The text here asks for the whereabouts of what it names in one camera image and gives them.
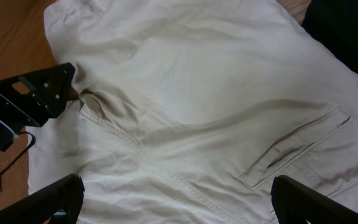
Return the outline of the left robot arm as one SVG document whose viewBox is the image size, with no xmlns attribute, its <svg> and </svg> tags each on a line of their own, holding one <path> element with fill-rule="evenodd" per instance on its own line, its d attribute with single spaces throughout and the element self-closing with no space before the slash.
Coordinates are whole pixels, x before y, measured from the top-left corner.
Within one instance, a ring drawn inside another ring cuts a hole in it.
<svg viewBox="0 0 358 224">
<path fill-rule="evenodd" d="M 0 151 L 24 127 L 41 127 L 64 112 L 74 74 L 64 63 L 0 80 Z"/>
</svg>

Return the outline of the beige khaki shorts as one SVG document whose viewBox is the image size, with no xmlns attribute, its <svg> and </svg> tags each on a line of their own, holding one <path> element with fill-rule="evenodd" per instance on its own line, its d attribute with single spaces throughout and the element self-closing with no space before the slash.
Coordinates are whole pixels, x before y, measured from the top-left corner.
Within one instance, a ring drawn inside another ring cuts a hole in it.
<svg viewBox="0 0 358 224">
<path fill-rule="evenodd" d="M 358 212 L 358 75 L 275 1 L 57 1 L 79 98 L 31 128 L 29 192 L 76 173 L 80 223 L 275 223 L 287 175 Z"/>
</svg>

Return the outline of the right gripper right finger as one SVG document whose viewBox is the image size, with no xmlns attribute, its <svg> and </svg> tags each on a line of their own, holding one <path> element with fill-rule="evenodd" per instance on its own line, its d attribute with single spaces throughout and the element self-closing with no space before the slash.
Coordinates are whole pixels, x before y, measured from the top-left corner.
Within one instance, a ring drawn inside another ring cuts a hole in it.
<svg viewBox="0 0 358 224">
<path fill-rule="evenodd" d="M 275 177 L 270 194 L 279 224 L 358 224 L 358 213 L 289 176 Z"/>
</svg>

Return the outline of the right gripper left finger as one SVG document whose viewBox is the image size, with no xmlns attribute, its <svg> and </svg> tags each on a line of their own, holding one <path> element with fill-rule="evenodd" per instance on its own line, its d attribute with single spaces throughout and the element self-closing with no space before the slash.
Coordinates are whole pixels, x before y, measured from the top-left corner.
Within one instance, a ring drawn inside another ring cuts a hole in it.
<svg viewBox="0 0 358 224">
<path fill-rule="evenodd" d="M 85 187 L 70 174 L 0 211 L 3 223 L 76 223 Z"/>
</svg>

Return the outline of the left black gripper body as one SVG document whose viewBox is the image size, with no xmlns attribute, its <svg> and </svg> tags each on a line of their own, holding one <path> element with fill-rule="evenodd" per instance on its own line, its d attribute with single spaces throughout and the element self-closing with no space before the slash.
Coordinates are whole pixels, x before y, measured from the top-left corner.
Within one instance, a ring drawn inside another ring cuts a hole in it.
<svg viewBox="0 0 358 224">
<path fill-rule="evenodd" d="M 75 67 L 64 63 L 0 80 L 0 120 L 43 126 L 65 110 Z"/>
</svg>

